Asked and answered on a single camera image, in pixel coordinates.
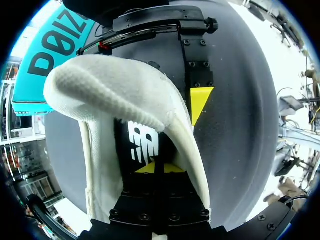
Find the cable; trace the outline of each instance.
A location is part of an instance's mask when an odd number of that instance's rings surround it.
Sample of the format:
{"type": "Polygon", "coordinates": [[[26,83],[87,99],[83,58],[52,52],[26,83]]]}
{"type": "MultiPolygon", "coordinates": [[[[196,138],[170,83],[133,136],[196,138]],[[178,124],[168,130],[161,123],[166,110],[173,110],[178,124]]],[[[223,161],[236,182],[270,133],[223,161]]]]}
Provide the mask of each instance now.
{"type": "MultiPolygon", "coordinates": [[[[318,141],[318,143],[316,143],[316,142],[314,142],[314,141],[310,141],[310,140],[304,140],[304,141],[311,142],[311,143],[314,143],[314,144],[320,144],[320,139],[316,139],[316,138],[314,138],[314,137],[312,137],[312,136],[303,134],[301,131],[296,131],[296,130],[293,130],[293,129],[291,129],[291,128],[285,127],[285,126],[282,126],[282,127],[285,128],[285,129],[289,129],[290,131],[293,131],[293,132],[302,134],[302,135],[304,135],[304,136],[306,136],[306,137],[308,137],[308,138],[311,138],[311,139],[313,139],[313,140],[315,140],[315,141],[318,141]]],[[[299,140],[301,139],[301,138],[297,138],[297,137],[288,137],[288,136],[286,136],[286,138],[299,139],[299,140]]]]}
{"type": "Polygon", "coordinates": [[[291,88],[291,87],[284,87],[284,88],[282,88],[280,91],[278,91],[278,93],[276,94],[276,97],[278,97],[279,96],[279,93],[282,91],[282,90],[285,90],[285,89],[291,89],[291,90],[294,90],[293,88],[291,88]]]}
{"type": "MultiPolygon", "coordinates": [[[[297,137],[292,137],[292,136],[287,136],[288,139],[297,139],[297,140],[301,140],[301,138],[297,138],[297,137]]],[[[315,142],[315,141],[311,141],[311,140],[305,140],[303,139],[303,141],[305,142],[309,142],[309,143],[313,143],[313,144],[318,144],[319,145],[319,142],[315,142]]]]}
{"type": "Polygon", "coordinates": [[[312,120],[311,120],[310,124],[312,124],[312,123],[315,121],[316,116],[317,116],[317,113],[318,113],[319,111],[320,111],[320,107],[315,111],[315,115],[313,116],[313,118],[312,118],[312,120]]]}
{"type": "Polygon", "coordinates": [[[95,30],[95,32],[94,32],[94,36],[95,36],[96,38],[101,38],[101,37],[103,37],[104,35],[107,35],[108,33],[110,33],[110,32],[113,31],[113,29],[110,29],[109,31],[107,31],[107,32],[105,32],[105,33],[97,36],[98,29],[99,29],[101,26],[102,26],[102,25],[99,24],[99,26],[96,28],[96,30],[95,30]]]}
{"type": "Polygon", "coordinates": [[[296,129],[300,129],[299,123],[297,123],[297,122],[294,121],[294,120],[286,119],[285,122],[286,122],[286,123],[289,123],[291,126],[295,127],[296,129]]]}
{"type": "Polygon", "coordinates": [[[297,199],[308,199],[308,198],[309,198],[309,196],[307,196],[307,195],[295,196],[295,197],[292,197],[292,198],[288,199],[287,201],[285,201],[284,205],[287,205],[297,199]]]}

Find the black metal bracket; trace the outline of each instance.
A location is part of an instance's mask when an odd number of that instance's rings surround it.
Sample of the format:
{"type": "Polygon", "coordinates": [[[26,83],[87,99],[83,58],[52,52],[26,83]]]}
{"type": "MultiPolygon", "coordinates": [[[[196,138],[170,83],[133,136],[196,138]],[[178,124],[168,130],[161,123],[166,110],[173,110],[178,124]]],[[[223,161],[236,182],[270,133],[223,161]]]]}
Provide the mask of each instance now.
{"type": "MultiPolygon", "coordinates": [[[[112,55],[112,50],[121,46],[153,39],[157,34],[177,32],[183,53],[186,92],[189,93],[190,88],[214,86],[203,35],[213,34],[218,27],[216,19],[205,19],[200,8],[195,6],[168,5],[141,9],[114,19],[112,30],[103,38],[79,49],[77,55],[112,55]]],[[[188,95],[186,102],[191,112],[188,95]]]]}
{"type": "MultiPolygon", "coordinates": [[[[30,195],[27,205],[35,218],[58,237],[77,239],[50,216],[39,197],[30,195]]],[[[209,211],[204,208],[188,174],[156,169],[155,174],[133,173],[126,178],[123,192],[110,211],[110,224],[92,219],[90,231],[83,231],[78,239],[150,240],[156,233],[167,235],[169,240],[276,240],[294,216],[290,207],[278,201],[230,232],[223,226],[211,229],[209,211]]]]}
{"type": "Polygon", "coordinates": [[[145,227],[158,235],[207,223],[205,209],[187,173],[133,173],[110,211],[112,223],[145,227]]]}

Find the gray curved surface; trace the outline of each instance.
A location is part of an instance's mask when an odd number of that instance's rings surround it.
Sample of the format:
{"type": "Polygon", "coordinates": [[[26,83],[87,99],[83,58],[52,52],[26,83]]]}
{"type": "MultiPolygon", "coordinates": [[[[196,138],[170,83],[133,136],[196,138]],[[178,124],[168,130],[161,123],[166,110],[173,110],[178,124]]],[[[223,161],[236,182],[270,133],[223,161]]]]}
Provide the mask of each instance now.
{"type": "MultiPolygon", "coordinates": [[[[214,74],[213,90],[194,130],[206,171],[212,227],[241,225],[271,172],[278,137],[278,107],[267,60],[242,18],[222,0],[175,1],[200,7],[219,29],[204,36],[214,74]]],[[[117,57],[153,61],[184,94],[184,64],[176,33],[130,44],[117,57]]],[[[86,174],[78,123],[52,113],[45,118],[52,167],[65,196],[86,211],[86,174]]]]}

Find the screw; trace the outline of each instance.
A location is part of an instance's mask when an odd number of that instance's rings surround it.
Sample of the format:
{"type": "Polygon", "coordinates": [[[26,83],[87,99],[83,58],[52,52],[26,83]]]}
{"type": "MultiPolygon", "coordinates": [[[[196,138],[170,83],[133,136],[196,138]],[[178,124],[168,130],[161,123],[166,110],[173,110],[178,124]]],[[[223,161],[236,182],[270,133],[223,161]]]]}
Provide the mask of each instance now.
{"type": "Polygon", "coordinates": [[[141,221],[149,221],[149,220],[150,220],[150,217],[149,217],[148,214],[143,213],[143,214],[141,214],[141,215],[139,216],[139,219],[140,219],[141,221]]]}
{"type": "Polygon", "coordinates": [[[196,66],[196,63],[194,61],[189,62],[189,66],[194,68],[196,66]]]}
{"type": "Polygon", "coordinates": [[[110,210],[110,216],[118,216],[118,215],[119,215],[118,210],[116,210],[116,209],[111,209],[110,210]]]}
{"type": "Polygon", "coordinates": [[[183,44],[186,45],[186,46],[189,46],[190,45],[190,41],[189,40],[183,40],[183,44]]]}
{"type": "Polygon", "coordinates": [[[210,212],[209,212],[208,209],[203,209],[203,210],[201,211],[201,216],[202,216],[202,217],[209,217],[209,214],[210,214],[210,212]]]}
{"type": "Polygon", "coordinates": [[[260,214],[257,218],[259,221],[263,222],[264,220],[266,220],[267,217],[264,214],[260,214]]]}
{"type": "Polygon", "coordinates": [[[274,223],[271,222],[266,226],[266,228],[270,231],[274,231],[276,229],[276,226],[274,223]]]}
{"type": "Polygon", "coordinates": [[[169,220],[171,221],[179,221],[180,220],[180,216],[177,215],[176,213],[171,214],[171,216],[169,217],[169,220]]]}

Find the yellow plastic piece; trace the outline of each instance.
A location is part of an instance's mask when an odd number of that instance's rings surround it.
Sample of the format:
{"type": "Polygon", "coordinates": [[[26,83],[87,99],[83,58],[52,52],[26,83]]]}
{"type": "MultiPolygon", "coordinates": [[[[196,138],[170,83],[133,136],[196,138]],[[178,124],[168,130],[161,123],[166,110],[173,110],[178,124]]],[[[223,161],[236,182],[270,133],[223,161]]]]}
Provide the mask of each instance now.
{"type": "Polygon", "coordinates": [[[214,87],[197,87],[190,89],[191,123],[195,126],[214,87]]]}
{"type": "MultiPolygon", "coordinates": [[[[143,173],[149,173],[149,174],[154,174],[155,173],[155,162],[149,163],[147,166],[144,166],[143,168],[140,168],[136,173],[138,174],[143,174],[143,173]]],[[[164,164],[164,173],[169,174],[169,173],[184,173],[181,168],[177,167],[176,165],[173,165],[171,163],[165,163],[164,164]]]]}

